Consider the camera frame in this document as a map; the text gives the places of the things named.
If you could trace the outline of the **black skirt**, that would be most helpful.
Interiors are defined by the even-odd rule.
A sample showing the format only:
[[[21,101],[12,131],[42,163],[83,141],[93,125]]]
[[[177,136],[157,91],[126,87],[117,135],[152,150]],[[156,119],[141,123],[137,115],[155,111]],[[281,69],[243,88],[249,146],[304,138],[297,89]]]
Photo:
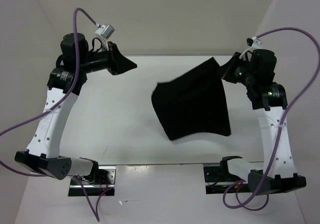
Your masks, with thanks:
[[[231,135],[218,68],[218,62],[211,57],[171,81],[157,83],[151,103],[169,140],[198,133]]]

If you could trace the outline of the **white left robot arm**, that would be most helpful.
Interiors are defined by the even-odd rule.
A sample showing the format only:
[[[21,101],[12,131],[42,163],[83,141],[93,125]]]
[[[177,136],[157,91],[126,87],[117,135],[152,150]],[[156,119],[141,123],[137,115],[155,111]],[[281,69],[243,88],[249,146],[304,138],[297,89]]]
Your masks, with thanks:
[[[88,184],[99,180],[99,164],[84,157],[60,155],[62,135],[87,75],[107,70],[113,76],[137,68],[123,56],[111,41],[101,51],[89,49],[85,36],[78,33],[66,34],[60,48],[62,54],[49,74],[46,102],[33,138],[23,151],[17,151],[14,160],[26,169],[63,180],[67,176],[81,176]]]

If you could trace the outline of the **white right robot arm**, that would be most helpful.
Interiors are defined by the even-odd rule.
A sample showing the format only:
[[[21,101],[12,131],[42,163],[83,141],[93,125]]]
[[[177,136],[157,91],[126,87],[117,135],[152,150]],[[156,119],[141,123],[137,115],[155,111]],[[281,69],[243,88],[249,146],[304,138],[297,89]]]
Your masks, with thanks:
[[[223,80],[246,87],[258,119],[264,158],[263,167],[259,168],[240,156],[223,157],[219,175],[225,181],[237,176],[257,196],[288,193],[307,185],[293,161],[287,121],[283,117],[287,95],[285,88],[274,82],[276,63],[273,51],[250,47],[243,53],[235,53],[218,70]]]

